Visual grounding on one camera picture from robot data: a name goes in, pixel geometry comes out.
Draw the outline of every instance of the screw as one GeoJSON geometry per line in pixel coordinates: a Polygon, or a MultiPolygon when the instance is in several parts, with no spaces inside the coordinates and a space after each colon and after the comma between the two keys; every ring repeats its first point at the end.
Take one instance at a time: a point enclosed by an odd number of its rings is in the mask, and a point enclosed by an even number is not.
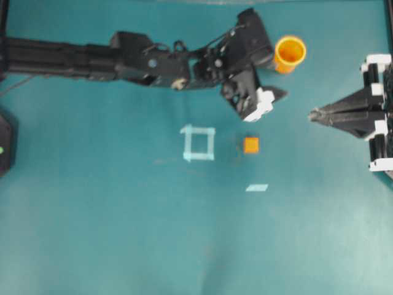
{"type": "Polygon", "coordinates": [[[155,60],[154,58],[151,59],[151,60],[149,60],[149,62],[148,62],[147,64],[148,64],[149,67],[151,67],[151,68],[155,68],[155,67],[157,67],[157,65],[158,65],[157,60],[155,60]]]}
{"type": "Polygon", "coordinates": [[[218,68],[222,67],[222,60],[220,60],[219,58],[216,59],[216,61],[214,62],[214,65],[218,68]]]}
{"type": "Polygon", "coordinates": [[[186,85],[187,80],[184,78],[179,78],[176,79],[173,83],[171,88],[176,89],[176,90],[182,90],[184,86],[186,85]]]}

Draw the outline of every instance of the cable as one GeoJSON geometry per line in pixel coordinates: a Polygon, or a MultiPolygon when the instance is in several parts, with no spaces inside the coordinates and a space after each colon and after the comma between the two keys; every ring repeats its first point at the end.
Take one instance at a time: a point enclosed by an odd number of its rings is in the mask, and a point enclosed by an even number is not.
{"type": "Polygon", "coordinates": [[[207,45],[205,45],[203,48],[207,48],[209,47],[211,44],[217,42],[218,40],[221,40],[222,38],[224,38],[225,36],[229,35],[232,31],[236,31],[237,29],[240,28],[244,28],[245,25],[238,25],[238,26],[234,26],[232,29],[226,31],[224,34],[222,34],[221,36],[215,38],[213,41],[210,41],[207,45]]]}
{"type": "Polygon", "coordinates": [[[0,92],[0,97],[6,95],[9,93],[11,90],[18,88],[19,86],[22,86],[23,84],[29,82],[32,78],[36,77],[35,75],[28,76],[27,78],[24,78],[22,81],[15,83],[14,85],[8,87],[4,91],[0,92]]]}
{"type": "Polygon", "coordinates": [[[142,50],[142,53],[148,54],[150,50],[155,49],[155,48],[159,48],[159,47],[164,47],[167,51],[171,51],[171,48],[166,44],[154,43],[153,45],[149,46],[148,48],[145,48],[144,50],[142,50]]]}

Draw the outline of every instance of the teal surface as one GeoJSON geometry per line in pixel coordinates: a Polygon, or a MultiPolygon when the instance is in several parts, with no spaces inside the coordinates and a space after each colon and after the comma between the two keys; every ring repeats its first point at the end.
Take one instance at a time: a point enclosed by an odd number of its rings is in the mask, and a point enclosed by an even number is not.
{"type": "MultiPolygon", "coordinates": [[[[196,48],[246,7],[14,0],[8,34],[107,44],[128,30],[196,48]]],[[[290,95],[255,124],[218,88],[37,77],[1,98],[19,132],[0,180],[0,294],[393,294],[391,183],[368,171],[367,143],[307,119],[388,51],[383,1],[254,7],[273,43],[308,46],[293,74],[260,72],[290,95]],[[186,124],[216,128],[215,161],[182,158],[186,124]],[[242,155],[246,135],[259,155],[242,155]],[[257,183],[268,190],[245,192],[257,183]]]]}

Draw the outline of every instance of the orange cup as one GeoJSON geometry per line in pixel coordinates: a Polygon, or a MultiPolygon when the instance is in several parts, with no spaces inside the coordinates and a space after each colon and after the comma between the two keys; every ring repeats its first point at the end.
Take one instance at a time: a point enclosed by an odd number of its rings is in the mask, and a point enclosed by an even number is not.
{"type": "Polygon", "coordinates": [[[274,60],[276,71],[280,74],[289,74],[303,60],[305,60],[307,48],[304,42],[295,36],[284,36],[276,44],[274,60]]]}

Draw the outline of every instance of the white plastic part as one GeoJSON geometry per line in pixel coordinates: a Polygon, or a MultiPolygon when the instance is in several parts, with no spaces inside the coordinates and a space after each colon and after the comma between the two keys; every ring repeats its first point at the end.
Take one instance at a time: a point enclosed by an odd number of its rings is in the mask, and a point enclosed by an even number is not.
{"type": "Polygon", "coordinates": [[[382,83],[371,83],[371,93],[373,96],[384,95],[384,89],[382,83]]]}
{"type": "Polygon", "coordinates": [[[362,63],[362,65],[360,66],[360,71],[362,73],[367,72],[368,71],[368,65],[366,63],[362,63]]]}
{"type": "Polygon", "coordinates": [[[387,121],[386,120],[376,120],[374,121],[375,124],[375,135],[383,134],[386,136],[389,133],[387,129],[387,121]]]}
{"type": "Polygon", "coordinates": [[[368,166],[370,171],[392,171],[393,170],[393,158],[382,158],[376,159],[373,162],[370,162],[368,166]]]}
{"type": "Polygon", "coordinates": [[[383,73],[386,66],[392,63],[392,55],[390,54],[370,54],[366,57],[367,67],[370,63],[378,64],[378,72],[383,73]]]}
{"type": "Polygon", "coordinates": [[[243,119],[245,122],[258,121],[262,115],[273,110],[274,94],[272,91],[263,91],[261,87],[257,89],[257,109],[243,119]]]}
{"type": "Polygon", "coordinates": [[[375,135],[379,135],[379,134],[383,134],[383,135],[387,135],[389,130],[387,129],[387,119],[385,116],[384,120],[376,120],[374,121],[374,126],[375,126],[375,131],[372,132],[370,135],[368,135],[367,137],[364,138],[365,141],[369,141],[372,140],[375,135]]]}

